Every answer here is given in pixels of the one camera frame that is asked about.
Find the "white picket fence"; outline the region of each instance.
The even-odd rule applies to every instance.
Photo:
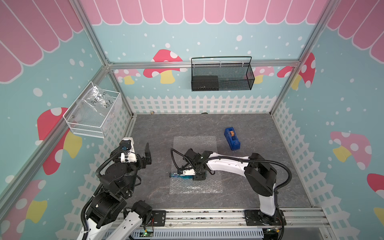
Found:
[[[164,99],[158,96],[157,98],[150,97],[141,99],[134,97],[131,99],[127,97],[129,106],[134,113],[149,114],[152,111],[155,113],[269,113],[273,104],[276,101],[276,96],[269,98],[253,98],[253,96],[246,98],[238,98],[230,96],[223,98],[222,96],[215,98],[212,96],[208,98],[204,96],[200,98],[180,98],[165,97]]]
[[[292,120],[286,103],[279,105],[273,118],[311,203],[323,208],[338,238],[358,240],[360,230],[349,224],[350,214],[340,208],[341,198],[332,194],[333,185],[326,183],[326,173],[319,170],[320,162],[314,161],[315,153],[309,151],[309,143],[304,142],[304,135],[300,135],[300,127],[296,127],[296,120]]]

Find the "small object on floor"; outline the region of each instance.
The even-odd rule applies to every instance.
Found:
[[[240,142],[237,138],[236,132],[233,129],[233,127],[226,128],[224,131],[224,136],[227,139],[227,142],[231,147],[231,150],[240,149]]]

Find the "white polka dot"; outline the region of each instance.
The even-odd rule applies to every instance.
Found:
[[[61,163],[62,158],[63,158],[63,149],[60,149],[55,153],[55,161],[58,163]]]
[[[13,175],[9,175],[9,176],[7,176],[7,177],[5,178],[5,182],[6,182],[6,183],[10,183],[14,178],[15,178],[15,176],[13,176]]]
[[[333,141],[334,141],[335,143],[337,143],[338,145],[341,145],[341,141],[340,141],[340,139],[336,138],[336,139],[334,139]]]
[[[33,94],[38,96],[38,97],[41,97],[43,95],[43,91],[40,88],[34,88]]]
[[[358,162],[357,163],[358,167],[361,169],[361,170],[365,170],[365,164],[362,163],[362,162]]]
[[[172,58],[177,58],[178,57],[178,55],[176,53],[174,53],[174,52],[170,52],[169,55]]]
[[[372,147],[371,146],[366,146],[365,147],[365,152],[368,154],[372,154]]]
[[[0,224],[1,233],[4,234],[8,230],[10,225],[11,225],[10,221],[8,221],[8,220],[2,221],[1,224]]]
[[[17,201],[17,203],[15,204],[15,207],[16,209],[22,209],[23,207],[26,206],[27,203],[28,201],[25,198],[22,198],[19,201]]]
[[[46,180],[41,180],[39,184],[37,184],[37,187],[41,190],[45,187],[46,184],[47,184]]]
[[[356,143],[352,143],[350,147],[352,151],[356,152],[357,150],[359,150],[359,146]]]

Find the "wallpaper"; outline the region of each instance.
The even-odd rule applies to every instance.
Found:
[[[312,51],[311,87],[294,83],[274,115],[313,204],[339,240],[384,238],[383,7],[343,0]]]

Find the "light blue wall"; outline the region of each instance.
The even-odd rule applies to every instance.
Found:
[[[305,135],[304,141],[314,152],[315,162],[320,163],[320,171],[326,173],[326,182],[333,185],[333,195],[341,199],[341,210],[350,213],[349,224],[360,230],[357,238],[382,239],[384,227],[374,208],[384,208],[384,199],[370,188],[367,175],[384,175],[384,65],[372,59],[369,50],[357,49],[351,40],[344,40],[328,29],[312,52],[317,69],[313,84],[306,88],[301,81],[298,91],[290,89],[283,103],[289,108],[296,127],[300,127],[300,135]],[[333,149],[339,145],[330,142],[333,131],[368,138],[372,159],[365,170],[357,166],[353,156],[345,162],[336,158]],[[316,191],[313,185],[308,185],[308,179],[304,182],[306,187],[311,187],[310,195],[316,205],[325,207],[327,218],[337,219],[341,213],[327,205],[327,198],[314,194]],[[346,227],[337,221],[332,226],[336,233]],[[339,236],[344,236],[340,240],[347,240],[345,235]]]

